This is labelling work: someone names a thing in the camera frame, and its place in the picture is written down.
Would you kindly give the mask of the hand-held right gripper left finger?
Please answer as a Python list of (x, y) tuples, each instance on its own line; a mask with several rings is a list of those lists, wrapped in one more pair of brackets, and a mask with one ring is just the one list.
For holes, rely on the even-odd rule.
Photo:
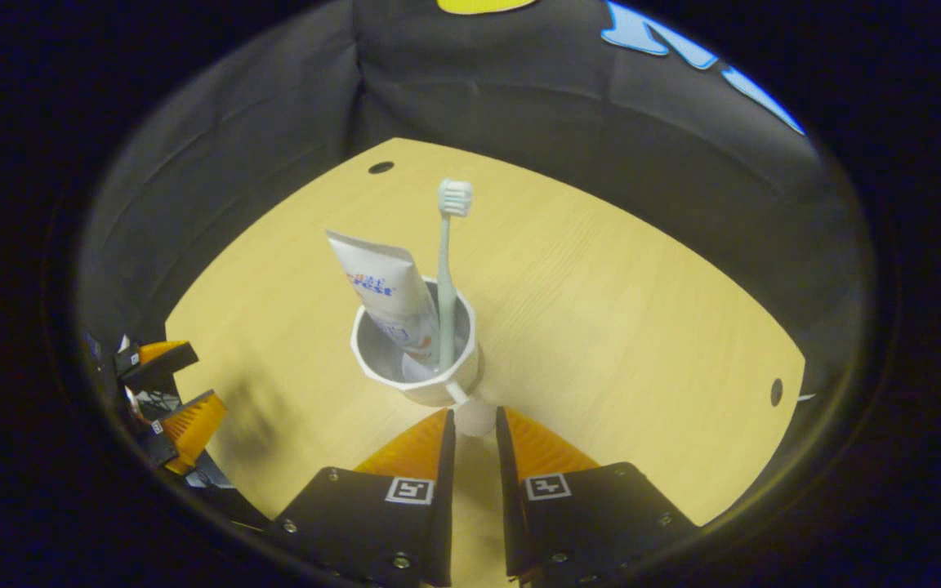
[(278, 514), (271, 542), (347, 588), (449, 588), (455, 444), (444, 408), (355, 468), (325, 466)]

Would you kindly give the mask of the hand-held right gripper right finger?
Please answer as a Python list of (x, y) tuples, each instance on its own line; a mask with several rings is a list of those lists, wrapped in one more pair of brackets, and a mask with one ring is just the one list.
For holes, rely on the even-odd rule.
[(511, 407), (496, 412), (506, 574), (520, 585), (632, 585), (699, 527), (627, 461), (602, 465)]

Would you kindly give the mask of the white cup with wooden handle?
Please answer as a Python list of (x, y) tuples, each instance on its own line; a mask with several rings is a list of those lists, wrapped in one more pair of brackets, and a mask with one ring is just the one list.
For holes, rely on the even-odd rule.
[(497, 407), (478, 394), (484, 376), (484, 351), (478, 338), (477, 313), (463, 292), (456, 290), (454, 365), (442, 372), (412, 368), (406, 354), (373, 322), (365, 306), (355, 313), (350, 347), (363, 375), (426, 407), (454, 410), (456, 432), (483, 438), (496, 428)]

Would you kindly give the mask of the pale green toothbrush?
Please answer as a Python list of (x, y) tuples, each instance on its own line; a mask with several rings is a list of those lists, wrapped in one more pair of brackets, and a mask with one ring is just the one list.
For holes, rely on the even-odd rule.
[(455, 362), (455, 312), (457, 294), (449, 271), (449, 234), (453, 217), (467, 217), (473, 205), (474, 186), (467, 181), (444, 179), (439, 184), (440, 213), (437, 295), (439, 311), (439, 368), (447, 371)]

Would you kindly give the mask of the white toothpaste tube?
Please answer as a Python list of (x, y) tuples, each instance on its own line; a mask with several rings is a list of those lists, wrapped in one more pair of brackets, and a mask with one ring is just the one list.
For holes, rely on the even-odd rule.
[(371, 320), (411, 359), (437, 368), (438, 311), (412, 254), (333, 230), (326, 238)]

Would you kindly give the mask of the light wooden desktop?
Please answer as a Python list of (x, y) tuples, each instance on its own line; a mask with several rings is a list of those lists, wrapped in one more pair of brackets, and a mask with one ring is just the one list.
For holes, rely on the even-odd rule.
[[(449, 263), (477, 313), (480, 397), (599, 464), (637, 466), (698, 538), (784, 438), (802, 350), (743, 287), (630, 213), (515, 164), (393, 138), (255, 220), (165, 323), (199, 356), (176, 378), (181, 397), (214, 390), (230, 411), (208, 451), (265, 515), (268, 544), (277, 547), (271, 524), (322, 468), (355, 468), (444, 409), (363, 375), (350, 347), (361, 302), (326, 235), (407, 248), (433, 282), (444, 178), (475, 187), (470, 216), (453, 223)], [(507, 576), (496, 430), (456, 432), (452, 531), (451, 588), (642, 584)]]

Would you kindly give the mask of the black backdrop cloth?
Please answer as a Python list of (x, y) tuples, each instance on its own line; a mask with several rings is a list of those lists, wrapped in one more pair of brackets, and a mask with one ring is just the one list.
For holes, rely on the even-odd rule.
[(727, 60), (691, 65), (667, 20), (604, 0), (446, 16), (433, 0), (326, 0), (176, 89), (109, 164), (83, 230), (74, 330), (89, 362), (165, 332), (239, 232), (390, 138), (522, 165), (657, 226), (728, 273), (803, 351), (804, 394), (747, 497), (822, 477), (828, 400), (876, 309), (858, 190), (813, 122)]

